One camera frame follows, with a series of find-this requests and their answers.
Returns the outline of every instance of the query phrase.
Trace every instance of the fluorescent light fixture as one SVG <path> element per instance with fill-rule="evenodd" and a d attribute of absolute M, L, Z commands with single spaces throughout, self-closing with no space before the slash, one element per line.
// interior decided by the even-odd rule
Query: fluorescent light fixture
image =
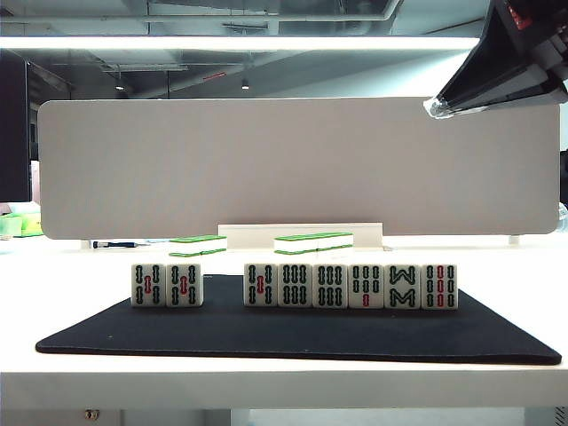
<path fill-rule="evenodd" d="M 465 37 L 0 36 L 0 49 L 196 51 L 465 51 Z"/>

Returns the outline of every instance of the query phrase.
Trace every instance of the black mat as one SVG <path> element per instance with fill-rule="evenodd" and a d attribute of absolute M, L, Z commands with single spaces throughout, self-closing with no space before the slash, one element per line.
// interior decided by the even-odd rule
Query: black mat
<path fill-rule="evenodd" d="M 555 365 L 561 356 L 465 293 L 460 309 L 246 308 L 242 277 L 204 281 L 190 309 L 122 301 L 43 339 L 40 352 Z"/>

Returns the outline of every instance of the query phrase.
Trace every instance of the white desk surface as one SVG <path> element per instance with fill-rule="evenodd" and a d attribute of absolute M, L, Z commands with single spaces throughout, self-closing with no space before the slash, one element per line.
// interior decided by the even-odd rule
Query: white desk surface
<path fill-rule="evenodd" d="M 568 354 L 568 235 L 390 237 L 380 262 L 459 265 L 462 289 Z M 80 250 L 45 237 L 0 241 L 3 409 L 566 406 L 559 366 L 423 364 L 41 354 L 37 341 L 130 296 L 130 265 L 155 248 Z M 254 252 L 204 258 L 206 274 L 242 274 Z"/>

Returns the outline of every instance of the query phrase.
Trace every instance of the pen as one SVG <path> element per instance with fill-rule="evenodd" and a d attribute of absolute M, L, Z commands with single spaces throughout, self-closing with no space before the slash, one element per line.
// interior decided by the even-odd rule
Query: pen
<path fill-rule="evenodd" d="M 94 249 L 107 249 L 112 247 L 122 247 L 127 249 L 134 249 L 138 246 L 149 246 L 149 244 L 139 244 L 133 241 L 124 241 L 124 242 L 104 242 L 104 241 L 94 241 L 92 243 L 92 247 Z"/>

